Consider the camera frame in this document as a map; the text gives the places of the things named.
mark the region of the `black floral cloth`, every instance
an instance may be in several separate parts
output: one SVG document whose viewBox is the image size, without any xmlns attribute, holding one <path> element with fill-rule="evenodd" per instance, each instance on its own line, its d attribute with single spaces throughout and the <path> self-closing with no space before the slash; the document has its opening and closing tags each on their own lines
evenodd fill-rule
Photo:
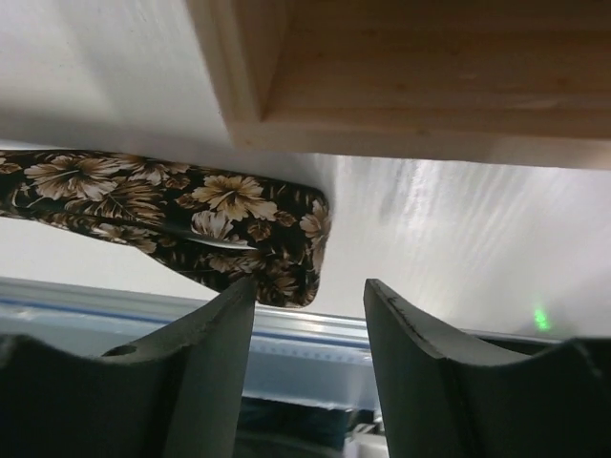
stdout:
<svg viewBox="0 0 611 458">
<path fill-rule="evenodd" d="M 216 291 L 252 276 L 279 307 L 314 300 L 330 230 L 310 187 L 77 150 L 0 151 L 0 217 L 135 246 Z"/>
</svg>

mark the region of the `wooden shelf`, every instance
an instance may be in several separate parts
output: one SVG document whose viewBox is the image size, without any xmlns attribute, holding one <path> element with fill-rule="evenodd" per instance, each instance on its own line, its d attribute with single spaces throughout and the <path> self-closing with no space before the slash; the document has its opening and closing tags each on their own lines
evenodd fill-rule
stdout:
<svg viewBox="0 0 611 458">
<path fill-rule="evenodd" d="M 453 136 L 611 138 L 611 1 L 190 5 L 239 147 L 444 159 L 456 157 L 409 146 Z M 579 166 L 564 156 L 493 161 Z"/>
</svg>

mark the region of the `wooden frame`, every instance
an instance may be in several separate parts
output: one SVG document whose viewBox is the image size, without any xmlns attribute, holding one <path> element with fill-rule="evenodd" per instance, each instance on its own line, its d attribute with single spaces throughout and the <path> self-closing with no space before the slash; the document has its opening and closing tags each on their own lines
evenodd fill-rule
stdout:
<svg viewBox="0 0 611 458">
<path fill-rule="evenodd" d="M 611 2 L 189 0 L 239 148 L 611 168 L 429 144 L 611 138 Z"/>
</svg>

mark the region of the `green light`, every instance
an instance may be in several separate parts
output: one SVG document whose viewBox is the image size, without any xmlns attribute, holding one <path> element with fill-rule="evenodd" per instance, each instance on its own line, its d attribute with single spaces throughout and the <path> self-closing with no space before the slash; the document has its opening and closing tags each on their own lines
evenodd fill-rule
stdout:
<svg viewBox="0 0 611 458">
<path fill-rule="evenodd" d="M 547 314 L 541 308 L 535 309 L 535 323 L 539 331 L 549 331 L 552 328 Z"/>
</svg>

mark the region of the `folded cloth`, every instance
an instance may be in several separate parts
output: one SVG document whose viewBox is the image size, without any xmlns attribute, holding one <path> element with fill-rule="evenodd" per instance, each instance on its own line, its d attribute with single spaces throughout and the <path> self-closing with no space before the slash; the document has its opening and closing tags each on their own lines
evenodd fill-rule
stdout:
<svg viewBox="0 0 611 458">
<path fill-rule="evenodd" d="M 252 276 L 279 307 L 314 300 L 330 230 L 307 186 L 77 150 L 0 151 L 0 216 L 135 246 L 215 291 Z"/>
</svg>

